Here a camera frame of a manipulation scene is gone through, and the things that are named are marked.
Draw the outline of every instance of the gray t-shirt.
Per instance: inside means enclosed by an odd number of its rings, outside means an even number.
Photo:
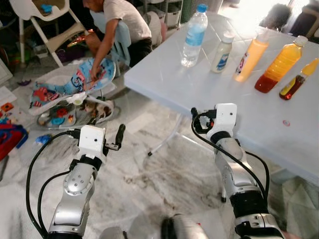
[[[140,13],[128,1],[104,0],[103,8],[106,23],[112,19],[120,19],[128,26],[132,43],[152,36]]]

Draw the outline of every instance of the orange juice bottle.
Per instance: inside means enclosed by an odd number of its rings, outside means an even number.
[[[244,82],[247,80],[250,73],[269,46],[268,38],[269,30],[266,29],[265,32],[259,34],[255,39],[252,40],[233,75],[233,78],[236,81]]]
[[[302,56],[302,48],[308,39],[298,36],[293,44],[285,45],[273,63],[255,84],[255,89],[268,93]]]

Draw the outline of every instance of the boy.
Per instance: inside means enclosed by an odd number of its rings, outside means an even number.
[[[126,0],[83,0],[83,5],[93,12],[104,12],[105,34],[100,31],[86,36],[86,43],[95,57],[91,79],[97,80],[98,67],[111,50],[115,29],[120,20],[129,28],[132,44],[129,46],[130,67],[152,51],[151,31],[136,8]]]

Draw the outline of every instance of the bottle label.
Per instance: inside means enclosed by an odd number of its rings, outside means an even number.
[[[226,54],[221,56],[220,61],[216,67],[218,71],[224,69],[224,67],[226,66],[227,60],[228,60],[228,56],[229,56],[229,53],[226,53]]]
[[[196,31],[196,29],[189,29],[186,36],[186,43],[190,46],[200,46],[203,42],[205,30],[204,31]]]
[[[241,58],[239,65],[236,68],[235,74],[239,75],[241,73],[241,71],[243,70],[247,60],[249,58],[249,53],[246,52],[243,56],[243,58]]]
[[[280,91],[280,94],[282,96],[287,94],[289,90],[294,86],[295,83],[296,83],[296,78],[293,78],[288,84],[286,84],[285,87],[283,87],[283,89]]]

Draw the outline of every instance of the white bottle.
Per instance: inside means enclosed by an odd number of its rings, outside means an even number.
[[[229,31],[224,32],[224,35],[217,47],[217,51],[214,60],[211,63],[211,71],[215,73],[220,73],[225,69],[229,52],[232,48],[232,42],[235,35]]]
[[[183,66],[194,66],[198,60],[200,46],[208,25],[206,11],[207,5],[199,4],[197,6],[197,12],[188,23],[188,32],[181,60]]]

